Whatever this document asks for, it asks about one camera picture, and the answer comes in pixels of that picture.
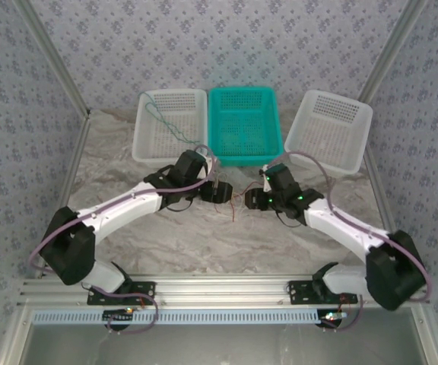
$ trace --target basket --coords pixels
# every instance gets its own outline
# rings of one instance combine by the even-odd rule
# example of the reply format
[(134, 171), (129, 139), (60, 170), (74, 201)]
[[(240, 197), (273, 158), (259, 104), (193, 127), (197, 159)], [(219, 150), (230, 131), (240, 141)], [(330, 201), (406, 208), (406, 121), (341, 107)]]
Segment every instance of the basket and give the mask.
[(273, 89), (212, 89), (209, 94), (209, 147), (223, 166), (261, 166), (282, 154)]
[[(148, 104), (151, 101), (169, 126), (154, 117), (160, 118), (160, 114)], [(167, 89), (143, 93), (136, 115), (133, 159), (150, 167), (175, 163), (183, 151), (195, 147), (195, 143), (187, 141), (207, 144), (207, 118), (207, 94), (203, 90)]]
[[(309, 90), (303, 97), (285, 142), (286, 151), (302, 151), (316, 158), (333, 176), (359, 171), (370, 131), (373, 110), (359, 101), (324, 91)], [(296, 165), (312, 167), (302, 156)]]

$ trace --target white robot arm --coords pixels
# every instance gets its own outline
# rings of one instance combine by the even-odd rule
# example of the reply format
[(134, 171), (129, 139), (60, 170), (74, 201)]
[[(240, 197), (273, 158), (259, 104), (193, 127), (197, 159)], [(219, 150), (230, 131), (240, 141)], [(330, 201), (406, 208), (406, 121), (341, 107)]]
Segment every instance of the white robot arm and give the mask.
[(314, 189), (302, 190), (282, 163), (264, 167), (260, 173), (265, 186), (246, 193), (248, 208), (286, 214), (304, 226), (329, 235), (364, 263), (359, 266), (331, 263), (321, 268), (313, 275), (314, 288), (320, 297), (369, 294), (383, 308), (395, 310), (426, 284), (413, 261), (386, 243), (394, 242), (421, 262), (408, 234), (371, 227), (336, 207), (333, 211), (322, 194)]
[[(76, 221), (54, 236), (40, 251), (46, 263), (64, 284), (82, 283), (115, 293), (125, 282), (125, 272), (114, 263), (94, 257), (97, 244), (120, 227), (146, 214), (152, 214), (180, 199), (215, 204), (228, 202), (232, 186), (225, 182), (205, 181), (212, 160), (195, 151), (184, 152), (175, 165), (169, 165), (144, 178), (133, 189), (102, 204), (73, 211), (59, 209), (53, 216), (44, 239), (68, 222)], [(190, 189), (190, 186), (202, 184)]]
[[(207, 182), (197, 189), (181, 189), (200, 181), (199, 177), (205, 176), (210, 169), (210, 164), (202, 155), (187, 151), (175, 166), (158, 170), (130, 191), (108, 202), (78, 212), (68, 207), (61, 208), (54, 215), (45, 237), (69, 221), (82, 219), (50, 240), (40, 255), (64, 284), (81, 282), (107, 293), (122, 293), (123, 283), (129, 280), (127, 275), (116, 264), (97, 261), (94, 258), (95, 246), (120, 227), (176, 203), (181, 198), (192, 200), (200, 195), (207, 202), (228, 202), (232, 186), (225, 182)], [(342, 293), (370, 294), (381, 306), (394, 310), (425, 284), (420, 270), (406, 257), (397, 255), (381, 239), (396, 241), (420, 261), (409, 235), (402, 231), (390, 234), (336, 209), (342, 217), (362, 227), (366, 233), (346, 224), (332, 213), (322, 194), (314, 189), (300, 189), (283, 164), (268, 168), (262, 174), (265, 177), (264, 189), (246, 192), (245, 203), (248, 208), (285, 213), (305, 226), (328, 234), (354, 252), (365, 264), (347, 267), (332, 263), (321, 268), (313, 275), (314, 288), (320, 297)], [(164, 189), (174, 192), (159, 192)]]

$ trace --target wall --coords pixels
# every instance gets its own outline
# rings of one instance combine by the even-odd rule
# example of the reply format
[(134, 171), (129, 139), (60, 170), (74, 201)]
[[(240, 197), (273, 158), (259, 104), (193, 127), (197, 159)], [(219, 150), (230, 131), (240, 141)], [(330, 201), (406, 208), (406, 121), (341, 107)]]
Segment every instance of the wall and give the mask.
[(370, 146), (397, 227), (416, 239), (438, 313), (438, 0), (418, 19), (373, 101)]
[(0, 0), (0, 339), (56, 208), (81, 125), (10, 0)]
[(140, 91), (267, 85), (357, 98), (405, 0), (32, 0), (91, 108)]

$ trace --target teal plastic basket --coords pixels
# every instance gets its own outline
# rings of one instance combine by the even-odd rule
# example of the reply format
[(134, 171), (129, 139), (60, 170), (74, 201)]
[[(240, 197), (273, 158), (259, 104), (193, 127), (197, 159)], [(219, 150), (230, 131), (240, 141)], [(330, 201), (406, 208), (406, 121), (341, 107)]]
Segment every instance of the teal plastic basket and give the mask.
[(275, 91), (218, 87), (209, 94), (209, 147), (223, 166), (261, 166), (283, 153)]

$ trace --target black joint housing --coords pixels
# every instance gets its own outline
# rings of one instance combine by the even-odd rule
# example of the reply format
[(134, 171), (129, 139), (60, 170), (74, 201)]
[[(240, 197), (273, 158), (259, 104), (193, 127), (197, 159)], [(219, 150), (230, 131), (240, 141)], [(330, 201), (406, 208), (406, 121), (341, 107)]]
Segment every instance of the black joint housing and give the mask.
[(295, 181), (290, 170), (282, 163), (270, 167), (265, 171), (265, 176), (273, 192), (285, 192), (285, 198), (290, 195), (301, 194), (302, 189)]
[[(77, 213), (69, 207), (60, 208), (43, 239), (75, 218)], [(94, 229), (80, 222), (57, 235), (42, 248), (40, 255), (65, 285), (77, 284), (94, 266), (95, 240)]]
[(304, 226), (307, 225), (305, 221), (305, 211), (317, 199), (323, 199), (324, 195), (315, 189), (303, 190), (301, 195), (294, 196), (287, 204), (285, 213), (290, 219), (297, 219)]
[(331, 268), (336, 266), (337, 262), (331, 262), (327, 265), (322, 266), (314, 275), (312, 275), (312, 287), (316, 294), (323, 300), (327, 297), (331, 297), (334, 294), (329, 290), (327, 285), (324, 283), (324, 275)]
[(220, 181), (215, 185), (214, 182), (207, 181), (200, 187), (200, 196), (204, 202), (227, 203), (233, 196), (233, 186), (228, 182)]
[[(205, 157), (199, 152), (187, 150), (180, 155), (175, 165), (159, 169), (156, 173), (146, 176), (143, 181), (150, 183), (157, 189), (184, 188), (198, 182), (197, 176), (202, 168), (205, 168), (207, 172)], [(162, 192), (158, 194), (163, 197), (160, 207), (160, 209), (163, 209), (179, 202), (181, 198), (194, 198), (198, 194), (198, 188), (187, 192)]]
[(249, 209), (259, 209), (267, 211), (269, 208), (268, 193), (263, 188), (250, 189), (244, 195), (244, 205)]
[[(388, 235), (408, 250), (421, 263), (412, 238), (399, 230)], [(426, 283), (424, 276), (410, 259), (383, 243), (366, 255), (367, 287), (373, 299), (387, 310), (395, 310)]]

